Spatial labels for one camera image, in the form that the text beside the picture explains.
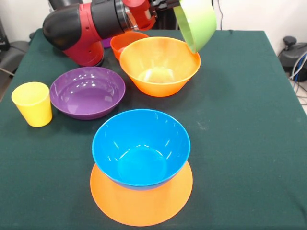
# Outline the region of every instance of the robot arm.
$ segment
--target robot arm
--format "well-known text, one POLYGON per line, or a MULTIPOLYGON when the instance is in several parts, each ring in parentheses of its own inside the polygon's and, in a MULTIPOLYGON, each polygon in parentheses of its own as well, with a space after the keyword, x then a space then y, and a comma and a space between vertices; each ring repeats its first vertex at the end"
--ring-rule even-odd
POLYGON ((156 11, 179 5, 179 0, 93 0, 55 10, 45 19, 43 32, 79 66, 95 66, 103 60, 102 39, 149 30, 156 22, 156 11))

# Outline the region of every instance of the yellow cup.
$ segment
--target yellow cup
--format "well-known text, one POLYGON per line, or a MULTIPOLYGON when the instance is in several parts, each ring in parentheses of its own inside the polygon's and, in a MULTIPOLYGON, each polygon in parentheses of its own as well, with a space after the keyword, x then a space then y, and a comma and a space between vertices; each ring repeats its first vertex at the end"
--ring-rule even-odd
POLYGON ((12 101, 30 126, 42 127, 52 119, 49 88, 43 83, 18 86, 12 93, 12 101))

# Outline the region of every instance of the purple object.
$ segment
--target purple object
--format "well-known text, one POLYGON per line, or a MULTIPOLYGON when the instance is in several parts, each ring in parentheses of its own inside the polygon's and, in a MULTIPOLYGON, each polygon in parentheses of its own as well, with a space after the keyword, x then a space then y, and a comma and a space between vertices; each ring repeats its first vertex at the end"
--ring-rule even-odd
POLYGON ((110 113, 125 90, 125 82, 116 72, 83 67, 59 76, 50 87, 50 100, 57 109, 73 118, 92 120, 110 113))
POLYGON ((111 47, 111 39, 112 39, 112 38, 108 38, 108 39, 102 40, 102 45, 104 46, 104 48, 109 48, 109 47, 111 47))

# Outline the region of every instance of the green tablecloth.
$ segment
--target green tablecloth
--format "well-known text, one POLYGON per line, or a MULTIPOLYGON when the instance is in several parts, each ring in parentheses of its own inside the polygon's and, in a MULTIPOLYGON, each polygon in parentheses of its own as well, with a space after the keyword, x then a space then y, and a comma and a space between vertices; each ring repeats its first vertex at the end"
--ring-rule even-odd
MULTIPOLYGON (((149 35, 180 38, 179 31, 149 35)), ((118 112, 152 108, 174 116, 191 139, 191 197, 154 230, 306 229, 307 118, 264 32, 217 31, 199 72, 176 95, 144 95, 110 49, 103 67, 127 85, 107 117, 79 121, 54 109, 29 127, 11 102, 28 81, 47 85, 77 66, 38 30, 0 103, 0 229, 121 230, 96 206, 89 179, 96 130, 118 112)))

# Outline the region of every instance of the orange bowl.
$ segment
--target orange bowl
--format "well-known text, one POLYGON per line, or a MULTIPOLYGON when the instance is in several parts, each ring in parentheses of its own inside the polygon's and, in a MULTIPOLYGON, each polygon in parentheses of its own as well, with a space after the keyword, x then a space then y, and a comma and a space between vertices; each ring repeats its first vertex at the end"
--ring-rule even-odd
POLYGON ((119 60, 120 54, 126 46, 130 45, 132 42, 147 37, 149 36, 135 31, 129 31, 124 34, 113 37, 111 39, 110 44, 116 59, 119 60))
POLYGON ((201 66, 198 53, 170 37, 149 37, 128 45, 120 66, 143 93, 167 97, 180 91, 201 66))

